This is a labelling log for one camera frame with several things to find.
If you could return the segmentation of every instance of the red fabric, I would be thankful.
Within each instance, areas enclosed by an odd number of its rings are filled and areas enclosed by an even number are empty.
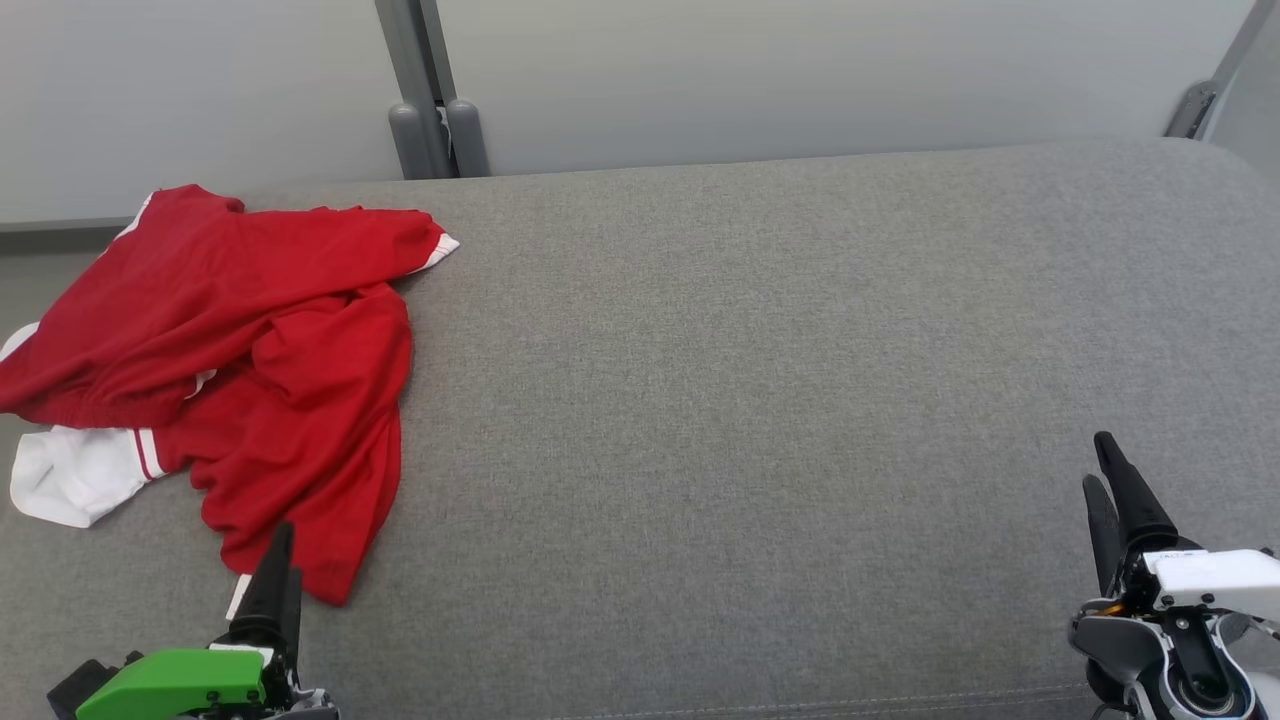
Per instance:
[[[271,318],[250,354],[155,429],[160,466],[191,465],[223,561],[252,573],[293,521],[303,587],[344,605],[399,484],[408,315],[385,283]]]
[[[411,334],[385,281],[440,234],[413,210],[246,214],[196,186],[156,192],[0,361],[0,413],[152,428],[160,466],[209,491],[232,570],[288,519],[303,587],[342,605],[399,484]]]
[[[0,363],[0,413],[73,428],[172,421],[195,377],[284,307],[421,269],[442,229],[416,210],[244,213],[197,186],[151,196]]]

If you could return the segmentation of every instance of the white fabric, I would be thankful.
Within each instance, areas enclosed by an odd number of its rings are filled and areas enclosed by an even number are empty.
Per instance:
[[[458,245],[460,245],[458,241],[449,237],[449,233],[440,233],[440,242],[435,243],[435,250],[433,250],[431,256],[426,259],[426,265],[422,265],[421,268],[413,270],[413,273],[421,273],[422,270],[430,268],[431,265],[439,263],[440,260],[444,260],[444,258],[448,256],[449,252],[453,252],[454,250],[458,249]]]
[[[13,336],[10,336],[9,340],[5,341],[4,347],[0,347],[0,360],[4,360],[5,357],[13,355],[13,351],[18,350],[19,345],[31,340],[31,336],[36,334],[36,331],[38,328],[40,323],[32,323],[29,325],[19,328],[18,332],[13,333]]]
[[[120,233],[116,234],[114,238],[111,238],[111,242],[115,242],[116,240],[120,240],[122,237],[124,237],[124,236],[129,234],[131,232],[138,229],[138,223],[142,222],[142,211],[146,210],[147,205],[151,204],[151,195],[148,195],[147,199],[142,201],[142,208],[138,208],[138,214],[133,217],[133,222],[129,223],[128,225],[124,225],[124,229],[120,231]]]
[[[216,374],[218,370],[205,370],[204,373],[196,373],[196,389],[191,391],[191,395],[183,396],[183,400],[191,400],[192,397],[200,395],[200,391],[204,389],[205,383],[214,379],[214,375]]]
[[[150,447],[143,446],[148,442]],[[87,528],[160,477],[146,465],[155,441],[131,429],[81,430],[55,425],[18,441],[9,497],[32,518]],[[159,470],[159,461],[154,470]]]

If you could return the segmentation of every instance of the couch seam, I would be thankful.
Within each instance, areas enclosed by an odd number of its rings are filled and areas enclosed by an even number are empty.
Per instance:
[[[876,702],[906,702],[906,701],[946,701],[951,698],[961,697],[1002,697],[1002,696],[1016,696],[1016,694],[1032,694],[1042,693],[1050,691],[1066,691],[1075,688],[1088,687],[1088,683],[1071,683],[1066,685],[1046,685],[1041,688],[1021,688],[1010,691],[982,691],[970,693],[946,693],[946,694],[933,694],[933,696],[902,696],[902,697],[877,697],[868,700],[833,700],[827,702],[796,702],[785,705],[744,705],[737,707],[700,707],[692,710],[653,710],[648,712],[614,712],[603,715],[563,715],[557,717],[543,717],[541,720],[625,720],[628,717],[669,717],[669,716],[682,716],[682,715],[712,715],[712,714],[724,714],[724,712],[769,712],[769,711],[787,711],[787,710],[827,710],[841,706],[850,705],[872,705]],[[984,707],[980,705],[973,706],[957,706],[957,707]],[[943,708],[922,708],[922,710],[943,710]],[[876,710],[873,712],[886,712],[884,710]],[[808,717],[824,717],[823,715],[810,715]]]

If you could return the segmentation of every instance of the gray couch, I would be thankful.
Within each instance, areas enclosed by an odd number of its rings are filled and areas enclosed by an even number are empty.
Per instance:
[[[1202,143],[246,200],[463,243],[403,286],[396,507],[351,605],[303,607],[302,679],[357,720],[1087,717],[1098,429],[1184,533],[1280,539],[1280,196]],[[198,506],[0,510],[4,717],[225,626]]]

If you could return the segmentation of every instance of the white wall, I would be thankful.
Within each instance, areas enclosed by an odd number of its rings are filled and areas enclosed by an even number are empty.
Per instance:
[[[398,179],[399,99],[372,0],[0,0],[0,229]]]
[[[497,174],[1161,135],[1252,0],[438,0]]]
[[[1211,142],[1280,184],[1280,10],[1262,27],[1219,108]]]

